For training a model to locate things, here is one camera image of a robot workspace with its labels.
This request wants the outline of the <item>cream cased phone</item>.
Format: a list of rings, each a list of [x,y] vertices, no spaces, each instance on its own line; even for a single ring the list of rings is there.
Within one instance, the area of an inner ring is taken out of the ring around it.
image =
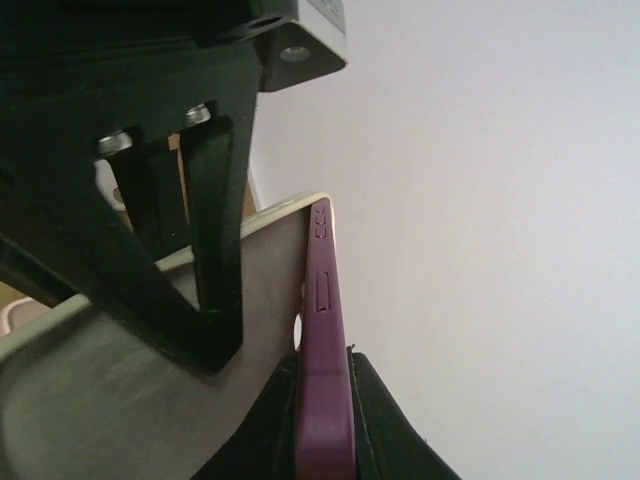
[[[191,477],[294,350],[318,200],[300,193],[242,223],[244,339],[217,375],[172,362],[81,295],[4,336],[2,477]]]

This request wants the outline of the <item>purple phone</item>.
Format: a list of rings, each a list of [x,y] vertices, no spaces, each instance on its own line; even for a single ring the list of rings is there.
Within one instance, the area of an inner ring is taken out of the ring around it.
[[[297,479],[357,473],[349,360],[328,198],[311,205],[301,323],[294,463]]]

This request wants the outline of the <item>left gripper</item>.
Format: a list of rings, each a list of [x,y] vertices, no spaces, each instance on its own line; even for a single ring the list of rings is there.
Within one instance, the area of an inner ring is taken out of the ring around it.
[[[186,43],[249,43],[260,89],[273,93],[334,74],[347,64],[340,1],[4,1],[1,57]]]

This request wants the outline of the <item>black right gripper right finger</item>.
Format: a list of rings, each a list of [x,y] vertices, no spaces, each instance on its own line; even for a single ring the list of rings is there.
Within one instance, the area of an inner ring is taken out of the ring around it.
[[[347,351],[359,479],[439,480],[459,475],[414,429],[367,356]]]

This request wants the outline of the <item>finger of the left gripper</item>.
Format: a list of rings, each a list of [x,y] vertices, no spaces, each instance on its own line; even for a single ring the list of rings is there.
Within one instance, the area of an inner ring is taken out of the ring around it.
[[[243,340],[249,45],[1,60],[2,279],[213,375]]]

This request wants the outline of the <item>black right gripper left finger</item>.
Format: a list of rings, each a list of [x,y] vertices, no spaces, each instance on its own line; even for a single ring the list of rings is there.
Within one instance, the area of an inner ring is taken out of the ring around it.
[[[298,356],[285,357],[231,438],[194,475],[201,480],[295,477],[294,426]]]

